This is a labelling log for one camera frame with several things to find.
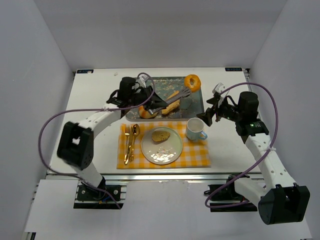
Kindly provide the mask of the gold fork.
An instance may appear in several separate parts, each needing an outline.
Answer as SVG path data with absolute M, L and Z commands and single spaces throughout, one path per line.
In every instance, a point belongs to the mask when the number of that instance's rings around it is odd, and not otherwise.
M 125 126 L 125 137 L 126 137 L 126 146 L 125 146 L 125 153 L 124 153 L 124 164 L 128 164 L 127 156 L 128 156 L 128 147 L 129 147 L 129 137 L 131 133 L 131 127 L 130 125 Z

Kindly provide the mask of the aluminium table edge rail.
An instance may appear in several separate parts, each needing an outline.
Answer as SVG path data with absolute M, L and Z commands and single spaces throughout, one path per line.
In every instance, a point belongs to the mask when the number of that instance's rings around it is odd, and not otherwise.
M 217 181 L 226 180 L 230 174 L 105 174 L 107 181 Z

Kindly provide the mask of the orange glazed bagel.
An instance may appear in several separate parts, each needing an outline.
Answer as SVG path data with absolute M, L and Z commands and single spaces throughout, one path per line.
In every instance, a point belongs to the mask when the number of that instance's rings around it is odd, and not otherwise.
M 197 75 L 189 74 L 184 78 L 184 85 L 195 93 L 201 88 L 202 82 Z

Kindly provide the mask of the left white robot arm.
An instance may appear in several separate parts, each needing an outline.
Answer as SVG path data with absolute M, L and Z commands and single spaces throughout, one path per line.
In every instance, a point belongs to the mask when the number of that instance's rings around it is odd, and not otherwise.
M 155 92 L 155 84 L 147 85 L 152 77 L 140 73 L 136 78 L 123 77 L 103 109 L 80 122 L 67 122 L 62 130 L 57 156 L 77 173 L 84 185 L 98 193 L 105 192 L 105 178 L 93 164 L 94 140 L 105 128 L 122 119 L 131 109 L 143 107 L 149 114 L 157 113 L 170 104 L 188 97 L 192 91 L 183 87 L 168 100 Z

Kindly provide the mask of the white blue mug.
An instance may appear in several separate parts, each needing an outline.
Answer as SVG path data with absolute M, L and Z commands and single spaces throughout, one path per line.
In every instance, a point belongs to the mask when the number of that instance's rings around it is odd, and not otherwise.
M 204 132 L 204 122 L 196 117 L 187 121 L 185 135 L 191 141 L 206 140 L 208 138 L 208 135 Z

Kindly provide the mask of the black sticker label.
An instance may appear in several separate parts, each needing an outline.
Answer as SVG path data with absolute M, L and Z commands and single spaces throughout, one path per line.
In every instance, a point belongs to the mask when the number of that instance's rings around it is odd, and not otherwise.
M 225 67 L 226 72 L 242 72 L 243 69 L 241 67 Z
M 93 69 L 78 69 L 76 71 L 77 74 L 92 74 L 93 72 Z

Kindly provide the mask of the gold spoon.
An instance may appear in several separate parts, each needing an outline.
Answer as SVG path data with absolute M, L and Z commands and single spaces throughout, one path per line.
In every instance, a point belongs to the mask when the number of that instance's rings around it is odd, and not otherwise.
M 132 130 L 133 130 L 133 137 L 132 137 L 130 150 L 129 150 L 129 158 L 128 158 L 129 162 L 132 162 L 134 160 L 135 141 L 136 141 L 136 138 L 140 135 L 140 126 L 138 124 L 135 124 L 132 127 Z

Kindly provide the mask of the blue floral serving tray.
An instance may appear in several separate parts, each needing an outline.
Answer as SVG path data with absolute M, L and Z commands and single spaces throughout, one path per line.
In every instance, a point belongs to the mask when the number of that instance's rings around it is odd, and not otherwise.
M 155 92 L 164 100 L 184 87 L 183 76 L 154 77 L 153 79 L 156 86 Z M 196 117 L 196 114 L 202 111 L 204 111 L 204 101 L 202 91 L 199 89 L 191 93 L 188 97 L 181 99 L 180 106 L 174 111 L 167 115 L 159 111 L 157 115 L 150 118 L 149 121 L 185 121 Z

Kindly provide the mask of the yellow checkered placemat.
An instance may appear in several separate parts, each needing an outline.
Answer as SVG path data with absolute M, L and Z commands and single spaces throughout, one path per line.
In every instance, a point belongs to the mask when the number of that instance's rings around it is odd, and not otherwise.
M 167 121 L 167 122 L 142 122 L 138 124 L 140 134 L 135 140 L 134 160 L 127 165 L 124 163 L 126 137 L 126 124 L 121 124 L 118 135 L 117 150 L 117 169 L 175 169 L 175 168 L 207 168 L 211 166 L 209 157 L 208 141 L 191 141 L 186 137 L 185 130 L 187 123 L 185 121 Z M 156 127 L 171 128 L 180 135 L 183 143 L 182 153 L 179 158 L 167 165 L 156 165 L 149 162 L 141 150 L 141 140 L 146 131 Z

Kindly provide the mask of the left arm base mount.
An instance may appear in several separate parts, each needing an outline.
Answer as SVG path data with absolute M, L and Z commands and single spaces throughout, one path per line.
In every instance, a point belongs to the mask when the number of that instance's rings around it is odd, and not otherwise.
M 110 183 L 105 186 L 105 190 L 110 193 L 121 209 L 126 199 L 127 185 Z M 73 208 L 83 210 L 119 210 L 117 204 L 107 193 L 93 190 L 79 183 L 76 189 Z

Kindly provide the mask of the black sticker label right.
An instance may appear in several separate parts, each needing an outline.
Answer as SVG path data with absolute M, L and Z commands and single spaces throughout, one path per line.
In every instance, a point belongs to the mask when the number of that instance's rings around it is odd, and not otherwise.
M 226 72 L 242 72 L 243 69 L 241 67 L 225 67 Z

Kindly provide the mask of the pale green round plate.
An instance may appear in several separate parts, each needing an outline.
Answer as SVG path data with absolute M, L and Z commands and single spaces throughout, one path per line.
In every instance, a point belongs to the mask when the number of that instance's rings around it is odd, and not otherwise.
M 161 141 L 155 141 L 152 135 L 156 132 L 170 133 L 170 136 Z M 146 131 L 141 139 L 141 151 L 144 157 L 155 165 L 164 166 L 175 162 L 183 151 L 183 141 L 180 135 L 172 128 L 160 126 Z

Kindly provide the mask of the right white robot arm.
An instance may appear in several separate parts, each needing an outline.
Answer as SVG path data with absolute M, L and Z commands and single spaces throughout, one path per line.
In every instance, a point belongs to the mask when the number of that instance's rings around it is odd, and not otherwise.
M 215 205 L 206 202 L 210 209 L 235 208 L 252 204 L 266 225 L 298 223 L 304 219 L 310 199 L 310 191 L 304 185 L 298 185 L 282 164 L 276 150 L 272 147 L 273 140 L 269 130 L 258 118 L 258 96 L 250 91 L 241 92 L 238 102 L 231 102 L 231 96 L 222 97 L 214 93 L 206 102 L 211 106 L 205 112 L 197 114 L 207 126 L 224 118 L 235 123 L 237 134 L 253 155 L 263 175 L 265 186 L 252 180 L 246 171 L 230 175 L 225 183 L 210 193 L 207 200 L 228 195 L 238 200 L 237 203 Z

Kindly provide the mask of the long pale bread loaf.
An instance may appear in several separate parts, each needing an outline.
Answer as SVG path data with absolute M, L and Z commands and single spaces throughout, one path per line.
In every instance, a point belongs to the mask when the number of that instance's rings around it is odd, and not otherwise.
M 176 90 L 174 93 L 172 93 L 168 98 L 170 99 L 171 97 L 177 95 L 180 91 Z M 162 115 L 168 115 L 170 112 L 172 112 L 173 110 L 175 110 L 176 108 L 178 108 L 180 106 L 180 100 L 176 100 L 173 103 L 170 103 L 166 108 L 161 110 Z

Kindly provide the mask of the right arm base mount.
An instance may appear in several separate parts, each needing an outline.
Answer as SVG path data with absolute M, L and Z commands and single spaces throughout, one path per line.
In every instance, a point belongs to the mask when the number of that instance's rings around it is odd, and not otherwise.
M 220 206 L 220 205 L 232 205 L 236 203 L 242 203 L 247 201 L 242 195 L 235 192 L 234 183 L 230 184 L 226 188 L 222 189 L 214 196 L 210 198 L 209 204 L 210 206 Z M 232 213 L 232 212 L 257 212 L 257 207 L 251 202 L 247 202 L 246 204 L 226 207 L 226 208 L 211 208 L 210 211 L 212 213 Z

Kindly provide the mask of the black sticker label left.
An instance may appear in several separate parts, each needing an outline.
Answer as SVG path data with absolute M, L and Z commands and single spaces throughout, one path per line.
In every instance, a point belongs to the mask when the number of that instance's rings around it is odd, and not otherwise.
M 93 72 L 93 69 L 78 69 L 76 71 L 77 74 L 92 74 Z

